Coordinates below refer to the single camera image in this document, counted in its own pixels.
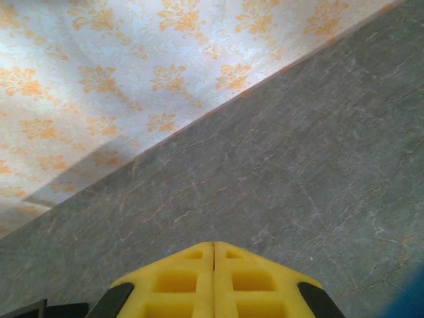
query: floor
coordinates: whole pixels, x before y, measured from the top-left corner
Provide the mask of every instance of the floor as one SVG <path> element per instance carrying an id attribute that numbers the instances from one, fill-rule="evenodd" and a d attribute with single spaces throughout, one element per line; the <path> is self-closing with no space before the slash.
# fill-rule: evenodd
<path id="1" fill-rule="evenodd" d="M 373 317 L 423 263 L 423 17 L 408 1 L 0 240 L 0 314 L 223 240 Z"/>

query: gray marble floor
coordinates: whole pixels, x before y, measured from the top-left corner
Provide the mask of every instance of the gray marble floor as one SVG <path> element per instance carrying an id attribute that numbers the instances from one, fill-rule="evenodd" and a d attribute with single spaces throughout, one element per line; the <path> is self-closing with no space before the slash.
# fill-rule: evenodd
<path id="1" fill-rule="evenodd" d="M 373 316 L 424 258 L 423 17 L 408 1 L 0 240 L 0 314 L 223 240 Z"/>

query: floral wallpaper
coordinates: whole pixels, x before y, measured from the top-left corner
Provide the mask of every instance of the floral wallpaper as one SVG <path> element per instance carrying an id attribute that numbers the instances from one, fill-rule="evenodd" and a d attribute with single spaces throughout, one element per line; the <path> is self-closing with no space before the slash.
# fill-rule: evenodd
<path id="1" fill-rule="evenodd" d="M 0 237 L 392 0 L 0 0 Z"/>

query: yellow plastic part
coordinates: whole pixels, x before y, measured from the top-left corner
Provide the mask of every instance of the yellow plastic part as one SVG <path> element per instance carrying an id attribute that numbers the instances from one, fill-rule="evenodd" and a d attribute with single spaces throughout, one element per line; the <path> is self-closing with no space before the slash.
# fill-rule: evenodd
<path id="1" fill-rule="evenodd" d="M 205 242 L 119 278 L 117 318 L 315 318 L 297 284 L 314 279 L 224 242 Z"/>

